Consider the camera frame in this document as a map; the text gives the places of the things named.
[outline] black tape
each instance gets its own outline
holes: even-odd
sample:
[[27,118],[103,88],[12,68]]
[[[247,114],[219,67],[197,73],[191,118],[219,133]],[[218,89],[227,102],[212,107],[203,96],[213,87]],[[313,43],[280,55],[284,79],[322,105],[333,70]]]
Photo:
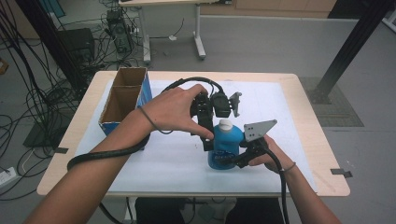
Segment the black tape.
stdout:
[[69,148],[57,147],[57,148],[55,148],[55,153],[66,154],[67,150],[69,150]]
[[333,175],[343,175],[345,178],[353,177],[350,171],[345,171],[344,169],[330,169]]

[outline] blue bottle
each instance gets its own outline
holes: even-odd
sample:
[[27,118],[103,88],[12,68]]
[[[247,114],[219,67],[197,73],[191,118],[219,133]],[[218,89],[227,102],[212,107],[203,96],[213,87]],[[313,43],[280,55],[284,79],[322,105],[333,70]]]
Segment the blue bottle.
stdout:
[[214,150],[208,152],[207,162],[216,170],[232,169],[235,164],[225,164],[222,161],[239,155],[239,143],[244,139],[244,135],[228,119],[221,119],[214,130]]

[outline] bracelet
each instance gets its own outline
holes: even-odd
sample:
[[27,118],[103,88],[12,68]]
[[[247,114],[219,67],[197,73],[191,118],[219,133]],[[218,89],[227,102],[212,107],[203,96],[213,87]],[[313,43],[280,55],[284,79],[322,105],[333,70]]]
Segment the bracelet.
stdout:
[[161,130],[158,128],[158,126],[155,125],[155,123],[150,119],[149,115],[148,115],[148,114],[146,113],[146,111],[142,108],[142,106],[138,106],[138,108],[140,109],[140,111],[142,111],[142,113],[143,113],[143,115],[146,117],[146,119],[148,119],[148,121],[151,123],[151,125],[152,125],[158,132],[163,133],[163,134],[169,134],[169,133],[172,132],[172,131],[169,131],[168,133],[166,133],[166,132],[164,132],[164,131],[161,131]]
[[287,169],[282,169],[282,170],[280,170],[280,171],[283,172],[283,173],[286,173],[287,171],[293,169],[295,166],[296,166],[296,162],[294,161],[294,162],[293,162],[293,165],[292,165],[291,167],[289,167],[289,168],[287,168]]

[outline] person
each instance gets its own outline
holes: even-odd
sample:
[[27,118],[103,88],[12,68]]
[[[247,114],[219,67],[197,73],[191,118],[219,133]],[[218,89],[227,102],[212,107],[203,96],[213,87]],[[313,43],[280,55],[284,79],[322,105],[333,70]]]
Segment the person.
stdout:
[[[200,92],[207,93],[200,84],[187,90],[177,87],[164,91],[142,109],[157,128],[163,131],[182,131],[213,139],[212,132],[195,123],[190,117],[191,102]],[[134,146],[155,130],[142,110],[136,109],[91,152]],[[265,140],[278,156],[282,167],[291,167],[294,164],[272,138],[265,136]],[[25,223],[86,223],[128,158],[129,156],[122,156],[75,165],[41,201]],[[265,155],[252,160],[249,165],[263,163],[274,166]],[[333,212],[310,188],[297,166],[285,172],[285,177],[303,223],[339,223]]]

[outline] open cardboard box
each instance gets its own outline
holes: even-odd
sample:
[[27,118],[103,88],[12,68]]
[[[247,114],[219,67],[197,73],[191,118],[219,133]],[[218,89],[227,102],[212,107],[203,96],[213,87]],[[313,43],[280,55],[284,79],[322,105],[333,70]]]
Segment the open cardboard box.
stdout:
[[151,99],[147,68],[120,68],[99,118],[103,132],[109,135],[129,112]]

